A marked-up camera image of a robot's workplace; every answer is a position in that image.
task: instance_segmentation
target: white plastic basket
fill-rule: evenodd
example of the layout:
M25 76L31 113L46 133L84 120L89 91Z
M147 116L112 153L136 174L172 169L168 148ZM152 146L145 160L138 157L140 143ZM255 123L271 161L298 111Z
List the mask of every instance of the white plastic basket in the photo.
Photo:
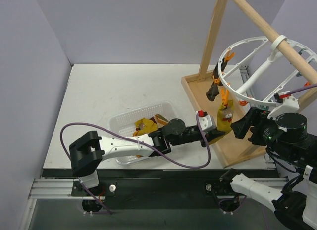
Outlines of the white plastic basket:
M124 137L132 137L135 132L135 122L142 118L151 118L156 114L164 116L167 120L177 118L176 113L169 101L162 101L153 105L141 107L123 114L113 116L109 119L108 128ZM120 165L137 163L149 159L149 157L137 158L136 156L117 157Z

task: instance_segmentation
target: wooden frame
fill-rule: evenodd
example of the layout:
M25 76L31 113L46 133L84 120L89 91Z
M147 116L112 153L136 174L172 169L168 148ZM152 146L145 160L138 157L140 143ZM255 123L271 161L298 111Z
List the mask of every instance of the wooden frame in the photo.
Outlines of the wooden frame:
M216 0L198 74L182 78L182 85L194 109L204 110L214 117L217 116L221 98L217 96L214 102L210 102L206 98L206 92L212 84L212 71L207 71L207 69L227 1L228 0ZM274 42L280 36L245 0L233 1L271 42ZM317 72L286 41L282 41L277 46L277 49L311 84L317 83ZM308 92L298 100L300 106L299 112L310 105L316 98L317 88L308 90ZM233 121L239 120L244 116L244 111L236 100L234 106L235 114ZM233 132L230 132L223 139L214 144L213 148L223 167L265 154L263 147L251 145L246 139L236 139Z

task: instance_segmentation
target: white circular rack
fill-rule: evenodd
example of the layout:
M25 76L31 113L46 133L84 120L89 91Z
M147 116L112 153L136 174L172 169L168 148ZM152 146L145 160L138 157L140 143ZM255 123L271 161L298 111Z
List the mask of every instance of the white circular rack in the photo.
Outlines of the white circular rack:
M247 38L247 39L244 39L244 40L241 40L241 41L238 41L238 42L232 44L222 53L222 55L220 56L220 59L218 61L218 71L221 71L222 61L225 58L228 51L233 50L234 48L236 48L237 46L239 46L241 44L245 44L245 43L249 43L249 42L261 41L262 43L260 46L255 48L248 56L246 56L239 63L237 63L228 72L224 72L224 73L219 72L219 78L220 78L222 84L235 97L237 97L241 100L245 100L249 103L256 104L256 105L262 105L262 106L273 106L273 107L278 106L279 103L276 103L274 101L274 99L272 99L274 97L274 94L279 92L281 89L283 89L285 84L287 84L293 77L296 76L296 74L298 73L298 70L295 70L294 72L292 72L284 81L282 81L275 89L273 89L273 91L270 94L268 94L266 96L266 98L264 98L263 100L257 100L254 97L247 97L244 95L244 93L246 92L247 89L249 89L254 84L254 82L261 76L261 74L264 73L267 70L267 68L270 67L271 64L273 64L274 62L276 62L277 60L279 60L280 58L283 57L283 54L281 52L279 52L277 49L277 46L283 40L287 40L288 44L291 47L293 47L293 48L298 47L298 48L302 49L303 53L304 52L307 53L309 55L309 57L306 59L307 62L310 62L312 60L315 62L317 61L317 55L311 49L309 49L307 46L305 46L297 41L289 40L284 35L281 35L272 43L271 53L270 53L269 57L266 59L266 61L249 77L249 79L241 87L239 87L237 90L235 90L234 88L232 88L230 86L230 84L226 81L226 79L234 71L236 71L242 64L244 64L245 62L247 62L251 58L253 58L253 56L257 52L259 52L269 42L268 38L265 36Z

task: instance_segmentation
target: white tabletop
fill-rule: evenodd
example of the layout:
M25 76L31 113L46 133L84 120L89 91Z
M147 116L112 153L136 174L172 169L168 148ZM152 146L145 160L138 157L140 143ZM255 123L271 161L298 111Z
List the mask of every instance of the white tabletop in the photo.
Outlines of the white tabletop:
M195 74L198 69L199 65L178 64L75 64L69 76L44 169L71 168L59 141L61 128L70 122L88 122L106 127L108 119L114 115L168 100L187 126L194 125L195 111L181 85L181 77ZM239 70L230 79L232 86L243 83ZM93 128L67 128L64 132L66 147L90 130ZM98 134L107 136L102 131L98 131ZM196 142L173 147L168 156L186 165L199 166L206 162L207 151ZM261 156L233 167L266 169L266 163ZM99 169L106 168L182 169L161 157L126 166L109 159L99 165ZM212 148L211 162L205 168L222 168Z

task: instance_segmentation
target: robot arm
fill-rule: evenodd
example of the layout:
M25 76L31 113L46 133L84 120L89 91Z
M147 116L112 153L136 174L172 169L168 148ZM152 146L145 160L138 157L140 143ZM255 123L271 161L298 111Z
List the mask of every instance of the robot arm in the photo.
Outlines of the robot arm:
M317 229L317 137L307 133L307 119L298 113L283 113L274 120L270 112L251 107L241 120L231 125L236 138L254 145L266 146L267 153L292 164L299 173L282 191L257 183L231 169L221 179L229 182L234 192L244 194L272 210L292 230ZM305 179L308 194L292 191Z
M224 135L224 132L217 130L213 117L206 112L199 112L198 123L186 127L181 119L172 119L150 134L120 139L98 136L97 131L87 132L69 146L73 176L79 177L86 188L90 189L99 184L96 168L101 161L133 155L160 156L157 151L167 154L171 152L171 145L195 141L200 141L205 147L199 127L205 132L207 142Z

